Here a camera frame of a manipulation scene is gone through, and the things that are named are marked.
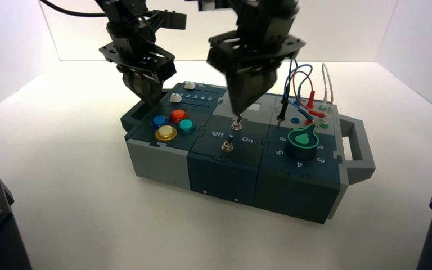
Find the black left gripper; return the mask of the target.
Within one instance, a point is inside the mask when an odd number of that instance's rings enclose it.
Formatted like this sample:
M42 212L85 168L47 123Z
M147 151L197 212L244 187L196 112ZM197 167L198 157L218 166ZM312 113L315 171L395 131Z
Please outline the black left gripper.
M164 81L176 73L174 55L155 44L155 31L148 23L109 22L106 29L111 43L99 51L108 62L137 73L123 73L122 80L142 101L154 107L161 100Z

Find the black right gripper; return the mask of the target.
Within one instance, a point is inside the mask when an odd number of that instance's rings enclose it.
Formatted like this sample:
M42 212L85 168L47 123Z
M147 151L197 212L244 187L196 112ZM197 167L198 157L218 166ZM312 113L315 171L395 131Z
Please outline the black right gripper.
M226 74L233 114L242 114L277 80L275 70L257 74L239 70L277 68L305 46L289 33L295 16L295 12L240 11L236 30L209 38L207 62Z

